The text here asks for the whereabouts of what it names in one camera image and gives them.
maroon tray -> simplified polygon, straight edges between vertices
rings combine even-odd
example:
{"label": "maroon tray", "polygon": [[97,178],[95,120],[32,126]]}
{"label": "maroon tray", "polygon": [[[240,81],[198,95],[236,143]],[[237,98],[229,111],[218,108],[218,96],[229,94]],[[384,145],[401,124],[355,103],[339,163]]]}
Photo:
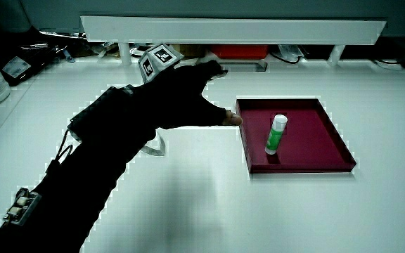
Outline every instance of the maroon tray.
{"label": "maroon tray", "polygon": [[[350,172],[356,161],[318,99],[237,99],[247,166],[254,173]],[[288,119],[275,155],[265,153],[273,118]]]}

hand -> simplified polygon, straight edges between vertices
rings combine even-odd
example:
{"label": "hand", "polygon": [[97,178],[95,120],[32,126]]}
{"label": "hand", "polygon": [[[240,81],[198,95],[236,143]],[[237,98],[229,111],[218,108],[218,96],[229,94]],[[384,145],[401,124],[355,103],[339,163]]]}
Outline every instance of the hand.
{"label": "hand", "polygon": [[163,129],[183,126],[216,126],[242,123],[237,114],[207,101],[202,92],[207,81],[218,74],[227,73],[211,60],[194,66],[163,70],[153,81],[136,87],[138,104],[145,108],[151,124]]}

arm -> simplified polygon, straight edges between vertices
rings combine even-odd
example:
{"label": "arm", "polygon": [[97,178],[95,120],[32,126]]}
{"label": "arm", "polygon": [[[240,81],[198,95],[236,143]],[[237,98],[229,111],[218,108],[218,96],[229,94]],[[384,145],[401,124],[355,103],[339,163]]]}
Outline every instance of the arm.
{"label": "arm", "polygon": [[62,164],[53,160],[33,190],[42,196],[22,227],[0,228],[0,252],[29,242],[21,252],[78,252],[126,162],[149,141],[158,127],[241,124],[232,112],[206,101],[207,80],[223,72],[212,61],[161,72],[152,82],[108,89],[68,126],[82,143]]}

cable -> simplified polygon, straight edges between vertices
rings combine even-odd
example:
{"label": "cable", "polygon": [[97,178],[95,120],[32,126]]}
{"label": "cable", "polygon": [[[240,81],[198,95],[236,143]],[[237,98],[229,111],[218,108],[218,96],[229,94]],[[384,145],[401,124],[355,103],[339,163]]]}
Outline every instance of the cable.
{"label": "cable", "polygon": [[391,63],[391,62],[387,62],[387,61],[384,61],[384,60],[378,60],[378,59],[370,59],[370,60],[372,60],[372,61],[378,61],[378,62],[380,62],[380,63],[385,63],[385,64],[393,64],[393,65],[399,64],[398,61],[395,62],[395,63]]}
{"label": "cable", "polygon": [[371,60],[371,62],[372,63],[374,63],[375,65],[377,65],[378,67],[381,67],[381,68],[383,68],[383,69],[385,69],[385,70],[394,70],[394,71],[400,71],[401,69],[398,69],[398,70],[395,70],[395,69],[391,69],[391,68],[388,68],[388,67],[383,67],[380,63],[380,61],[379,60]]}
{"label": "cable", "polygon": [[300,58],[301,58],[301,56],[298,56],[298,60],[297,60],[297,61],[291,62],[291,61],[288,61],[288,60],[284,60],[284,59],[282,59],[282,58],[279,57],[279,56],[276,56],[276,55],[275,55],[274,53],[272,53],[272,52],[270,52],[270,54],[271,54],[274,58],[279,59],[279,60],[282,60],[284,63],[289,63],[289,64],[296,64],[296,63],[298,63],[298,62],[300,61]]}
{"label": "cable", "polygon": [[68,152],[68,155],[71,153],[71,150],[73,149],[73,145],[69,145],[69,146],[62,152],[63,144],[65,144],[65,140],[67,139],[67,135],[68,135],[68,132],[69,132],[69,131],[70,131],[69,129],[67,129],[67,131],[65,131],[65,135],[63,136],[62,144],[60,145],[59,151],[57,152],[57,155],[56,155],[56,160],[57,160],[57,161],[62,157],[62,155],[67,151],[68,148],[70,149],[70,151]]}
{"label": "cable", "polygon": [[73,145],[69,145],[69,146],[59,155],[59,157],[62,157],[62,155],[65,154],[65,152],[67,152],[67,150],[68,150],[68,155],[70,155],[70,154],[71,154],[71,151],[73,150]]}

white desk surface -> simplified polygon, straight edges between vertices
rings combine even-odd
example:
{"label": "white desk surface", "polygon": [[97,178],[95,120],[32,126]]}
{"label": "white desk surface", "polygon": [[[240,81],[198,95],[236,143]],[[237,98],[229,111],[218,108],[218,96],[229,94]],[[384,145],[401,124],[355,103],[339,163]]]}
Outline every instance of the white desk surface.
{"label": "white desk surface", "polygon": [[[167,155],[127,165],[82,252],[405,252],[405,70],[270,61],[203,95],[232,110],[236,96],[320,96],[354,173],[250,177],[238,127],[159,129]],[[0,225],[16,191],[44,176],[74,113],[111,85],[140,83],[137,64],[96,57],[36,77],[0,128]]]}

